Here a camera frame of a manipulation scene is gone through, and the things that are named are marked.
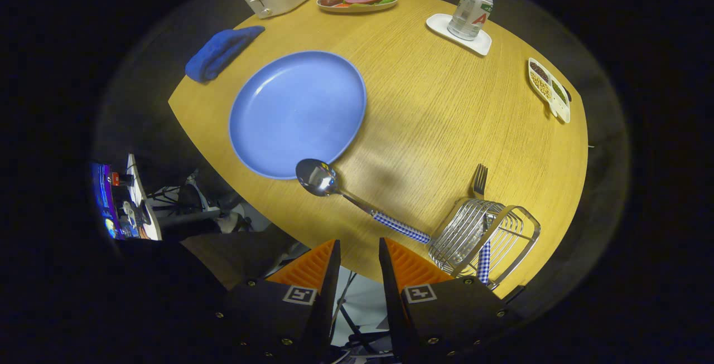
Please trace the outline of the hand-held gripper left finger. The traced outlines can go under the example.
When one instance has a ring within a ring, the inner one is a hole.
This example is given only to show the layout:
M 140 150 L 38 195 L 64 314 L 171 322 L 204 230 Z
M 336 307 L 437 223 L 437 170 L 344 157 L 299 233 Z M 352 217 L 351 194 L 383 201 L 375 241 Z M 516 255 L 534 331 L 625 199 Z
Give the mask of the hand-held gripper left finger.
M 265 278 L 228 292 L 237 363 L 322 363 L 331 345 L 341 243 L 327 240 Z

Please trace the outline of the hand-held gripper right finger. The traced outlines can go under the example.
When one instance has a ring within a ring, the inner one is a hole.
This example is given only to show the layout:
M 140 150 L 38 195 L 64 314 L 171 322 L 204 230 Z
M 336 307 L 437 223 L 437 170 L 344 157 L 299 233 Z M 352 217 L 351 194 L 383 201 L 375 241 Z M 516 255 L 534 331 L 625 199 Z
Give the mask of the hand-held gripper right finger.
M 474 363 L 522 317 L 474 276 L 453 278 L 383 237 L 378 257 L 393 353 L 403 363 Z

